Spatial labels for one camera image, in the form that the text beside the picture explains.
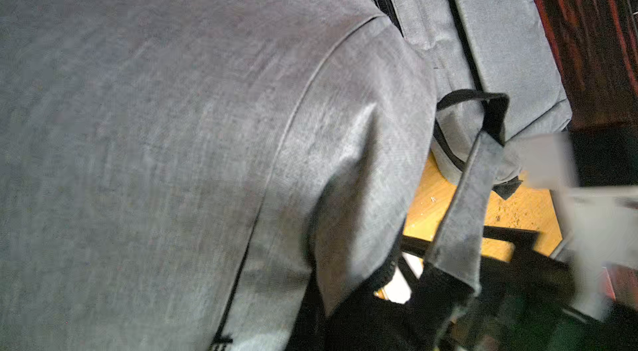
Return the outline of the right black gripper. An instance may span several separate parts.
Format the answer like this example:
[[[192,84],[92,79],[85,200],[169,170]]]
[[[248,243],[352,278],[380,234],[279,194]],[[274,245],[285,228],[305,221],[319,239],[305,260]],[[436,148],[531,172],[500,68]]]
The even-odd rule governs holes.
[[[424,262],[420,275],[399,259],[410,299],[407,339],[418,350],[635,350],[637,311],[612,301],[602,319],[570,306],[572,269],[533,249],[538,233],[497,226],[487,237],[513,244],[510,261],[482,257],[482,291]]]

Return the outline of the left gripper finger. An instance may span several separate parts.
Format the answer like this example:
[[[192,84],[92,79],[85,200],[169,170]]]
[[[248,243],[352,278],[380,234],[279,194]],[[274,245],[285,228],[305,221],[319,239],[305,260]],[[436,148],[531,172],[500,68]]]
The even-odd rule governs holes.
[[[312,272],[286,351],[324,351],[326,316],[315,271]]]

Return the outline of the white pink computer mouse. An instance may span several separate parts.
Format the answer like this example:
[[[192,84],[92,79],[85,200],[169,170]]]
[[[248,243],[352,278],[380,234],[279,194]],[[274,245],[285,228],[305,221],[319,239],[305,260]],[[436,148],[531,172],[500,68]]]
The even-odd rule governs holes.
[[[380,298],[394,303],[405,304],[418,284],[423,272],[423,261],[417,256],[402,253],[390,281],[377,292]]]

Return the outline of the grey laptop bag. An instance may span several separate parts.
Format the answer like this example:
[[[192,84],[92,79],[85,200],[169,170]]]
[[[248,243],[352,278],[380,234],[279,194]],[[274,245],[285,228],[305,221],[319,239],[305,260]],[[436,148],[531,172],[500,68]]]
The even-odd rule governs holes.
[[[520,186],[526,140],[558,133],[573,113],[534,0],[373,0],[405,40],[435,62],[440,95],[508,95],[505,154],[493,189]]]
[[[372,0],[1,0],[1,347],[418,350],[378,296],[508,96]]]

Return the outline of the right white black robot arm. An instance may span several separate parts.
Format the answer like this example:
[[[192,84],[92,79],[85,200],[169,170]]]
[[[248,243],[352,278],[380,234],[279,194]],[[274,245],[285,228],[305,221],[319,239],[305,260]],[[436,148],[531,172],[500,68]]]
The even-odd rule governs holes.
[[[536,231],[483,223],[502,154],[480,133],[433,241],[402,241],[421,264],[399,261],[417,338],[438,350],[636,349],[636,188],[559,190],[568,237],[545,256]]]

